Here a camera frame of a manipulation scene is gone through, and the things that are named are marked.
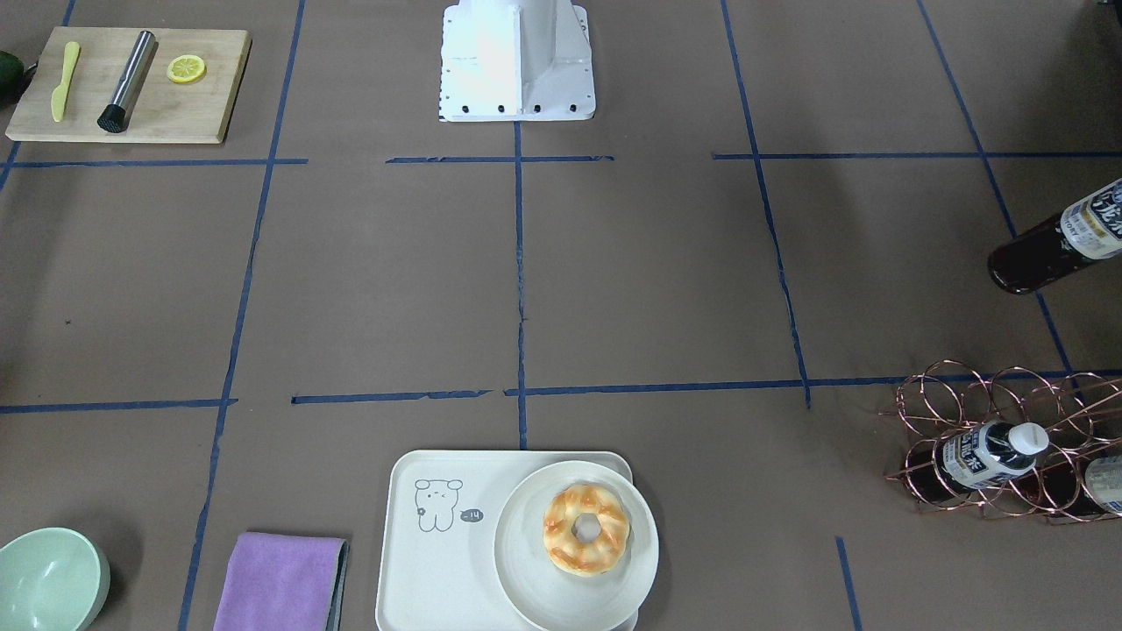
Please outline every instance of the donut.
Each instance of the donut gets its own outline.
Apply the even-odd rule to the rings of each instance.
[[[574,532],[582,514],[596,515],[600,524],[599,536],[588,543]],[[558,568],[577,576],[596,576],[616,567],[629,533],[631,523],[615,494],[594,484],[573,484],[545,511],[542,542]]]

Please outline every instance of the bottle label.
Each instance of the bottle label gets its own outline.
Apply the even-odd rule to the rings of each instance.
[[[990,426],[960,433],[942,443],[942,468],[967,488],[985,488],[1020,477],[1032,467],[1014,469],[997,461],[985,447]]]
[[[1114,513],[1122,513],[1122,456],[1098,458],[1083,473],[1091,499]]]
[[[1087,258],[1122,254],[1122,180],[1065,210],[1059,229],[1072,247]]]

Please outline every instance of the dark bottle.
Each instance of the dark bottle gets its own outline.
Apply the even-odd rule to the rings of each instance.
[[[1048,435],[1036,423],[990,421],[921,454],[909,477],[923,500],[938,504],[1031,472],[1047,447]],[[914,468],[932,457],[934,466]]]
[[[1048,467],[1041,472],[1047,495],[1040,492],[1034,476],[1024,478],[1028,499],[1039,506],[1063,506],[1076,518],[1094,519],[1106,513],[1122,513],[1122,457],[1098,458],[1079,466],[1084,486],[1069,466]]]
[[[990,255],[990,277],[1014,294],[1122,254],[1122,180],[1072,204]]]

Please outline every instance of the green avocado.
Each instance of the green avocado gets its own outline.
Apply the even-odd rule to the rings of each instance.
[[[24,62],[0,51],[0,102],[15,100],[24,85]]]

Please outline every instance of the black rubber tip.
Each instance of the black rubber tip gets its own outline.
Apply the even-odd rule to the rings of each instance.
[[[105,106],[105,111],[98,117],[98,127],[110,134],[125,131],[125,108],[120,106]]]

